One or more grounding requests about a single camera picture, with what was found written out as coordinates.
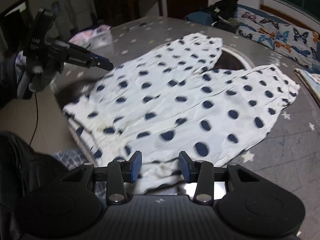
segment butterfly pattern blanket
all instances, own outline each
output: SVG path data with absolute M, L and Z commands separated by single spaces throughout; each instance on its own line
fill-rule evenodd
M 241 7 L 234 17 L 240 24 L 240 36 L 274 49 L 308 69 L 315 68 L 317 33 L 261 17 Z
M 190 34 L 116 67 L 64 107 L 98 166 L 142 152 L 135 193 L 181 180 L 177 158 L 223 166 L 263 140 L 299 85 L 275 65 L 215 69 L 222 40 Z

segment metal screw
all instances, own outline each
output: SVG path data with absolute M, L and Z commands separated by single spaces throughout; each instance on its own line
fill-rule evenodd
M 124 200 L 124 195 L 118 194 L 118 193 L 111 194 L 111 195 L 109 196 L 109 199 L 110 199 L 112 202 L 120 202 L 120 201 Z
M 199 194 L 196 196 L 196 200 L 203 202 L 203 203 L 206 203 L 206 202 L 212 200 L 212 197 L 208 194 Z

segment butterfly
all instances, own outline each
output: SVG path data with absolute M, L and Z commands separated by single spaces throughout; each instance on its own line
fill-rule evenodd
M 241 17 L 242 17 L 242 18 L 249 19 L 249 20 L 253 21 L 254 23 L 257 23 L 257 22 L 256 22 L 257 16 L 254 15 L 254 14 L 251 14 L 251 13 L 249 13 L 249 12 L 245 12 Z
M 262 34 L 258 39 L 258 43 L 262 43 L 264 41 L 267 41 L 271 47 L 273 46 L 273 39 Z
M 244 35 L 242 30 L 239 30 L 238 33 L 239 33 L 240 36 L 245 37 L 245 38 L 247 38 L 247 39 L 252 40 L 252 38 L 253 38 L 253 34 L 252 34 L 252 33 L 249 33 L 249 34 L 247 34 L 247 35 Z
M 273 32 L 268 33 L 264 28 L 260 28 L 259 32 L 263 34 L 267 34 L 273 39 L 275 38 L 275 34 Z
M 284 43 L 286 43 L 288 36 L 289 36 L 289 31 L 285 31 L 285 32 L 282 33 L 282 34 L 281 34 L 280 32 L 277 32 L 277 34 L 276 34 L 276 39 L 277 39 L 277 40 L 281 40 L 281 41 L 283 41 Z
M 255 28 L 251 27 L 250 25 L 244 24 L 244 23 L 242 23 L 242 22 L 239 22 L 239 24 L 240 24 L 240 26 L 242 26 L 242 27 L 247 27 L 247 28 L 249 28 L 249 30 L 252 30 L 252 31 L 254 31 L 254 32 L 257 32 L 257 30 L 256 30 Z
M 291 52 L 291 46 L 289 44 L 282 44 L 281 42 L 279 41 L 275 41 L 275 45 L 277 48 L 281 48 L 281 47 L 284 47 L 289 53 Z
M 318 33 L 313 32 L 312 34 L 313 34 L 313 42 L 314 42 L 314 43 L 320 41 L 320 40 L 319 40 L 319 34 L 318 34 Z
M 311 49 L 311 52 L 312 52 L 312 58 L 313 59 L 316 59 L 316 51 L 315 51 L 315 49 L 313 48 L 313 47 L 310 47 L 310 49 Z
M 291 48 L 293 48 L 296 52 L 303 55 L 304 57 L 308 57 L 308 55 L 311 54 L 311 52 L 309 50 L 300 50 L 296 46 L 291 46 Z
M 308 38 L 309 32 L 305 32 L 302 35 L 300 35 L 300 33 L 295 27 L 293 27 L 293 32 L 294 32 L 294 37 L 293 37 L 294 41 L 298 41 L 298 38 L 301 38 L 303 43 L 307 45 L 307 38 Z
M 279 30 L 279 23 L 274 21 L 274 20 L 271 20 L 271 19 L 268 19 L 268 18 L 264 18 L 263 20 L 260 21 L 260 23 L 272 23 L 272 25 L 277 29 Z

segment dark fabric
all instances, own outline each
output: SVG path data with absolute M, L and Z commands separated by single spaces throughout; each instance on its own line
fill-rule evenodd
M 17 135 L 0 133 L 0 239 L 19 239 L 14 218 L 19 198 L 68 171 L 49 155 L 34 152 Z

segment navy dot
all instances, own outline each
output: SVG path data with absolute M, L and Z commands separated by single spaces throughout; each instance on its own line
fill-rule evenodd
M 171 86 L 171 87 L 174 87 L 176 84 L 178 84 L 178 82 L 176 82 L 173 79 L 168 82 L 168 85 Z
M 144 119 L 149 120 L 149 119 L 154 118 L 154 117 L 156 117 L 156 116 L 157 116 L 157 115 L 154 114 L 154 113 L 147 113 L 147 114 L 144 116 Z
M 201 68 L 201 74 L 208 71 L 208 67 Z
M 258 128 L 262 128 L 262 127 L 264 126 L 262 120 L 261 120 L 260 118 L 258 118 L 258 117 L 256 117 L 256 118 L 254 119 L 254 123 L 255 123 L 255 125 L 256 125 Z
M 165 140 L 165 141 L 171 141 L 174 137 L 174 131 L 168 131 L 165 133 L 160 134 L 160 136 Z
M 98 87 L 97 87 L 97 92 L 103 90 L 104 88 L 105 88 L 105 86 L 103 86 L 103 85 L 98 86 Z
M 186 80 L 182 80 L 180 83 L 179 83 L 179 86 L 184 86 L 186 84 Z
M 128 83 L 127 83 L 127 81 L 122 81 L 122 82 L 119 83 L 119 86 L 121 88 L 126 88 L 128 86 Z
M 125 149 L 127 155 L 130 155 L 130 153 L 131 153 L 131 147 L 128 146 L 128 145 L 126 145 L 126 146 L 124 147 L 124 149 Z
M 231 142 L 234 142 L 234 143 L 238 143 L 238 138 L 234 135 L 234 134 L 229 134 L 228 135 L 228 140 L 231 141 Z
M 194 145 L 194 148 L 196 150 L 196 152 L 200 155 L 200 156 L 207 156 L 209 153 L 208 147 L 205 145 L 205 143 L 202 142 L 197 142 Z
M 116 100 L 116 102 L 117 103 L 123 103 L 123 102 L 125 102 L 127 99 L 126 98 L 118 98 L 117 100 Z
M 139 72 L 139 75 L 140 76 L 145 76 L 145 75 L 148 75 L 149 74 L 149 72 L 146 70 L 146 71 L 140 71 Z
M 187 121 L 187 118 L 178 118 L 176 120 L 176 124 L 181 125 L 181 124 L 185 123 L 186 121 Z
M 206 131 L 210 131 L 211 130 L 211 125 L 209 124 L 209 122 L 207 120 L 202 120 L 201 121 L 201 127 Z
M 210 87 L 202 87 L 201 90 L 205 93 L 211 93 L 212 89 Z
M 143 102 L 147 103 L 149 102 L 151 99 L 153 99 L 152 97 L 145 97 L 143 98 Z
M 204 101 L 204 102 L 202 103 L 202 106 L 203 106 L 204 108 L 206 108 L 206 109 L 209 109 L 209 108 L 213 107 L 213 103 L 210 102 L 210 101 Z
M 113 127 L 107 127 L 103 130 L 103 132 L 106 134 L 114 134 L 116 130 Z
M 272 109 L 272 108 L 268 108 L 268 112 L 271 115 L 274 115 L 276 113 L 276 111 L 274 109 Z
M 251 91 L 252 90 L 252 86 L 248 86 L 248 85 L 245 85 L 243 88 L 246 91 Z
M 149 136 L 149 135 L 150 135 L 150 133 L 148 133 L 148 132 L 141 132 L 141 133 L 139 133 L 139 134 L 137 135 L 137 139 L 138 139 L 138 138 L 145 137 L 145 136 Z
M 176 99 L 176 101 L 178 101 L 178 102 L 185 102 L 185 101 L 187 101 L 187 98 L 186 98 L 186 97 L 176 97 L 175 99 Z
M 151 85 L 152 84 L 150 82 L 145 82 L 142 84 L 141 89 L 149 88 L 149 87 L 151 87 Z
M 100 158 L 102 156 L 102 152 L 100 150 L 96 151 L 93 155 L 95 158 Z
M 76 130 L 76 133 L 78 136 L 80 136 L 83 132 L 84 128 L 83 127 L 79 127 L 77 130 Z
M 239 117 L 239 113 L 235 110 L 230 110 L 228 112 L 228 115 L 232 118 L 232 119 L 237 119 Z
M 167 73 L 167 72 L 170 72 L 172 70 L 172 68 L 166 68 L 164 71 L 162 71 L 162 73 Z
M 255 100 L 250 100 L 249 101 L 249 105 L 250 106 L 255 106 L 257 104 L 257 101 L 255 101 Z
M 202 76 L 202 78 L 203 78 L 204 80 L 207 80 L 207 81 L 210 81 L 210 80 L 211 80 L 211 77 L 210 77 L 208 74 L 204 74 L 204 75 Z
M 113 120 L 113 123 L 118 122 L 118 121 L 121 120 L 122 118 L 124 118 L 124 116 L 119 116 L 119 117 L 115 118 L 115 119 Z
M 97 115 L 98 115 L 97 112 L 92 112 L 91 114 L 88 114 L 88 118 L 90 118 L 90 117 L 95 117 L 95 116 L 97 116 Z
M 227 93 L 228 96 L 234 96 L 234 95 L 237 94 L 237 92 L 232 91 L 232 90 L 227 90 L 226 93 Z
M 264 92 L 265 93 L 265 95 L 268 97 L 268 98 L 272 98 L 273 97 L 273 94 L 269 91 L 269 90 L 267 90 L 266 92 Z

